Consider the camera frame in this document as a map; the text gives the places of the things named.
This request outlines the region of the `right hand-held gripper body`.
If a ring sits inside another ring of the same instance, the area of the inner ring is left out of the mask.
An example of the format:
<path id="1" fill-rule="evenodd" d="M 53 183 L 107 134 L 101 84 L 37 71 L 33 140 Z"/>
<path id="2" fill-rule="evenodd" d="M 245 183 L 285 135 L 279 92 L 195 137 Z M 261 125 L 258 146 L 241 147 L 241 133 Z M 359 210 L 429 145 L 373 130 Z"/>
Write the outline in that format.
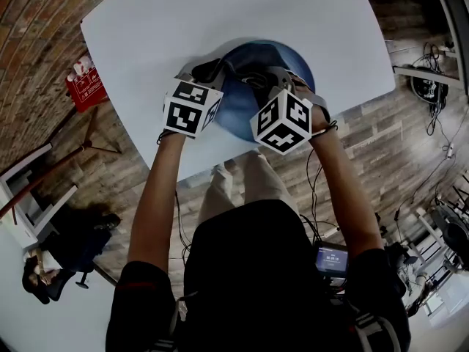
<path id="1" fill-rule="evenodd" d="M 259 111 L 250 119 L 254 141 L 286 155 L 311 138 L 312 103 L 294 94 L 292 81 L 254 91 Z"/>

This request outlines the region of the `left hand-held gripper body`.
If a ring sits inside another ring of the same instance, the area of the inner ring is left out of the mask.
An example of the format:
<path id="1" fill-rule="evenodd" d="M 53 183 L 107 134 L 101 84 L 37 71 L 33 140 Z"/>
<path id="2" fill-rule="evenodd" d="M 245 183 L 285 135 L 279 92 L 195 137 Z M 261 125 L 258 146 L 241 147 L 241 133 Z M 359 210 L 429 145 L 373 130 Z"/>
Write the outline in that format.
<path id="1" fill-rule="evenodd" d="M 163 128 L 196 138 L 214 121 L 223 96 L 183 73 L 171 81 L 164 96 Z"/>

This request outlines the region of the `grey cloth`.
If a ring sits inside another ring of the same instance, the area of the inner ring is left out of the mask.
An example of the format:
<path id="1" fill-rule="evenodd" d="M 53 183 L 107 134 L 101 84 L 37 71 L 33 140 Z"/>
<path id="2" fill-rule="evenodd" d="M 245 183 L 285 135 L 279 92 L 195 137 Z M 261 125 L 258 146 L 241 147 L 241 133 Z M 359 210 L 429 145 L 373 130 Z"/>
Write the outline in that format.
<path id="1" fill-rule="evenodd" d="M 271 44 L 246 43 L 230 51 L 224 58 L 229 66 L 228 74 L 237 80 L 240 74 L 256 73 L 261 67 L 287 68 L 277 48 Z"/>

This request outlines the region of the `blue round bowl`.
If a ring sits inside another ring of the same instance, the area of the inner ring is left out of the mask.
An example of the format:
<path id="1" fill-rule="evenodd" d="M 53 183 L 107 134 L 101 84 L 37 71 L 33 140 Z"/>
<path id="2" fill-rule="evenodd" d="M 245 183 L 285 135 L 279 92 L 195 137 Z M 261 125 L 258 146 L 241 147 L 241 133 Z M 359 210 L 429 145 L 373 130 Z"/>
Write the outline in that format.
<path id="1" fill-rule="evenodd" d="M 300 76 L 315 90 L 313 73 L 306 60 L 297 51 L 287 45 L 269 40 L 256 40 L 248 43 L 275 46 L 287 65 L 285 69 Z M 248 142 L 254 141 L 250 119 L 259 111 L 259 104 L 254 95 L 255 90 L 227 74 L 221 89 L 224 96 L 215 117 L 215 121 L 223 129 Z"/>

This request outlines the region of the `person's left forearm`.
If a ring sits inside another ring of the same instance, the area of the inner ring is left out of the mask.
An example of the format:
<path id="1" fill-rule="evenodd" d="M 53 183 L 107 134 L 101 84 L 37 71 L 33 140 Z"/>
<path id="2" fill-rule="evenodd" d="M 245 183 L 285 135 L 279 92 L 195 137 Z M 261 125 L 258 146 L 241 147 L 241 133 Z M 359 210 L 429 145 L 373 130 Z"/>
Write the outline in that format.
<path id="1" fill-rule="evenodd" d="M 164 136 L 156 152 L 131 229 L 128 261 L 169 269 L 176 184 L 185 136 Z"/>

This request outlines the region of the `person's right forearm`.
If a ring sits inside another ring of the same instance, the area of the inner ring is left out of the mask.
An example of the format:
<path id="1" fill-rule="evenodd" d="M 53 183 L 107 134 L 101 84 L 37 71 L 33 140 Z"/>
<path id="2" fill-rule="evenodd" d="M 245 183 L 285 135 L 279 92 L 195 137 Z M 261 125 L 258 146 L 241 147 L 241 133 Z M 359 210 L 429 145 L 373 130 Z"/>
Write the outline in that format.
<path id="1" fill-rule="evenodd" d="M 333 212 L 352 257 L 384 249 L 372 204 L 347 156 L 336 130 L 310 140 L 327 180 Z"/>

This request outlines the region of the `person's right hand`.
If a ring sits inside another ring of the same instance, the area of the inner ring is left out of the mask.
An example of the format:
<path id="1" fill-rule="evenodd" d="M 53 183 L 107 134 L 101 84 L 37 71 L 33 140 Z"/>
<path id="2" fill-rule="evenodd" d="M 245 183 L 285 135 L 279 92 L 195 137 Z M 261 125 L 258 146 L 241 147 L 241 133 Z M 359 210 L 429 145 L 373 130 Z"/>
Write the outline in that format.
<path id="1" fill-rule="evenodd" d="M 308 100 L 312 103 L 311 110 L 311 136 L 319 136 L 330 130 L 330 114 L 325 100 L 316 95 L 308 84 L 298 75 L 289 73 L 294 94 L 300 100 Z"/>

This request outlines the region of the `person's beige trousers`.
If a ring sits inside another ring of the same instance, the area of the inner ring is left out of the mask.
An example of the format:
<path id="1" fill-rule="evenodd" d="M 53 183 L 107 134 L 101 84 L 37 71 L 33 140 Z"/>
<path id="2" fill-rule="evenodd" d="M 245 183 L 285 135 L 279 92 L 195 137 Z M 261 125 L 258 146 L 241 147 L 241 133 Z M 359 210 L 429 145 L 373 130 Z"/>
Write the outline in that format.
<path id="1" fill-rule="evenodd" d="M 296 201 L 260 151 L 251 150 L 236 157 L 234 163 L 243 172 L 245 204 L 260 200 L 280 200 L 294 212 L 298 212 Z M 213 167 L 212 179 L 199 212 L 199 224 L 235 208 L 231 199 L 233 179 L 234 176 L 224 164 Z"/>

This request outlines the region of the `red box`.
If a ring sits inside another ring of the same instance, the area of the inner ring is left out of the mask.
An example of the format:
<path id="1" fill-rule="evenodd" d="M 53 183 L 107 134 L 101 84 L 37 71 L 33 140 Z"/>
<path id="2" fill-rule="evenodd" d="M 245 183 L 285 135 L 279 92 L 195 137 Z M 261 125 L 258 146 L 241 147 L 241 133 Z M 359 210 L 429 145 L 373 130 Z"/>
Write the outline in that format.
<path id="1" fill-rule="evenodd" d="M 108 100 L 97 68 L 88 56 L 82 56 L 73 65 L 73 69 L 65 78 L 65 83 L 79 112 L 85 112 L 88 108 Z"/>

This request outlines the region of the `wooden coat stand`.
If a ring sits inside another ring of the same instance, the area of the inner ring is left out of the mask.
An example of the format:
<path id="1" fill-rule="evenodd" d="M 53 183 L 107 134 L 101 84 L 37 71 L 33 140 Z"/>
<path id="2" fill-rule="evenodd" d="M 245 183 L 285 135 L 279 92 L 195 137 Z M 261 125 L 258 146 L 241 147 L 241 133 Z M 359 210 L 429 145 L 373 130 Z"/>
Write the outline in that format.
<path id="1" fill-rule="evenodd" d="M 45 172 L 43 172 L 40 176 L 35 178 L 31 183 L 29 183 L 21 191 L 19 191 L 10 201 L 8 201 L 7 204 L 3 206 L 2 209 L 0 209 L 0 219 L 6 216 L 11 210 L 14 210 L 15 206 L 26 196 L 27 193 L 29 193 L 31 190 L 36 188 L 47 177 L 51 176 L 54 172 L 61 169 L 65 164 L 67 164 L 69 161 L 74 159 L 77 155 L 85 151 L 102 152 L 102 153 L 106 153 L 109 155 L 121 155 L 122 154 L 120 150 L 109 150 L 109 149 L 105 149 L 102 147 L 96 147 L 93 145 L 92 140 L 91 140 L 91 135 L 94 133 L 97 127 L 98 110 L 99 110 L 98 107 L 95 107 L 93 109 L 87 130 L 86 130 L 86 134 L 84 137 L 84 141 L 81 143 L 81 145 L 77 149 L 75 149 L 74 151 L 66 155 L 64 158 L 57 161 L 53 166 L 51 166 Z M 12 214 L 13 214 L 13 219 L 15 220 L 15 211 L 13 211 Z"/>

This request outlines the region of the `small screen device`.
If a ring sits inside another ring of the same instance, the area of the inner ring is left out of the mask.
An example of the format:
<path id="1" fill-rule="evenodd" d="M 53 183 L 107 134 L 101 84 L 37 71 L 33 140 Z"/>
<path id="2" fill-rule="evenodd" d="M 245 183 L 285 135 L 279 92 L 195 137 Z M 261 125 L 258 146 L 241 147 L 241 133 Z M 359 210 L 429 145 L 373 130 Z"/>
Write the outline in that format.
<path id="1" fill-rule="evenodd" d="M 349 255 L 346 246 L 322 241 L 315 243 L 314 251 L 316 268 L 323 276 L 333 278 L 347 276 Z"/>

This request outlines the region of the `person's black shirt torso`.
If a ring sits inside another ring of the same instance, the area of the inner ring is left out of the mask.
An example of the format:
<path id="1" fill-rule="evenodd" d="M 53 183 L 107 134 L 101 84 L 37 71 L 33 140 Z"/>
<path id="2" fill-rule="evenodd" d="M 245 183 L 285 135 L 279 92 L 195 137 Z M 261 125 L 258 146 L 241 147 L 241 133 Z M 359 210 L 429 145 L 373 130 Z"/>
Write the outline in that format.
<path id="1" fill-rule="evenodd" d="M 382 249 L 351 260 L 332 301 L 295 212 L 262 200 L 200 224 L 177 315 L 169 276 L 131 262 L 114 291 L 106 352 L 407 352 L 410 328 Z"/>

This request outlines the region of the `white framed dark desk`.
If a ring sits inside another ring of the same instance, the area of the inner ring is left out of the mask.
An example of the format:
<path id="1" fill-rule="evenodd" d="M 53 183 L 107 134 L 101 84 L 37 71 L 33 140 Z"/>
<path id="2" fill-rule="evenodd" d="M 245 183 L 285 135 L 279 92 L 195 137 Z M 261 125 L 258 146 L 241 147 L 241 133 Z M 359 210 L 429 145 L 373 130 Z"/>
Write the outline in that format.
<path id="1" fill-rule="evenodd" d="M 449 30 L 449 49 L 444 55 L 456 62 L 457 75 L 418 69 L 416 65 L 394 65 L 395 75 L 434 81 L 462 90 L 469 97 L 469 0 L 437 0 Z"/>

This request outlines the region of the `white desk frame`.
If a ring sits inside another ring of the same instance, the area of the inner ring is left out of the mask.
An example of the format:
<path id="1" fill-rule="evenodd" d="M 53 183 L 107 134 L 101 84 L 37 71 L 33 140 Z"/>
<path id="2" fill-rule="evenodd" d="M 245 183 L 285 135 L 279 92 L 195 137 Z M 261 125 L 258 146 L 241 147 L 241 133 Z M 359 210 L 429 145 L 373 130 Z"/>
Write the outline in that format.
<path id="1" fill-rule="evenodd" d="M 437 195 L 433 208 L 417 211 L 417 221 L 424 232 L 417 241 L 406 245 L 400 271 L 409 317 L 421 308 L 431 315 L 444 305 L 438 291 L 453 276 L 469 278 L 469 177 L 464 175 L 462 179 L 465 188 L 452 187 L 455 201 Z"/>

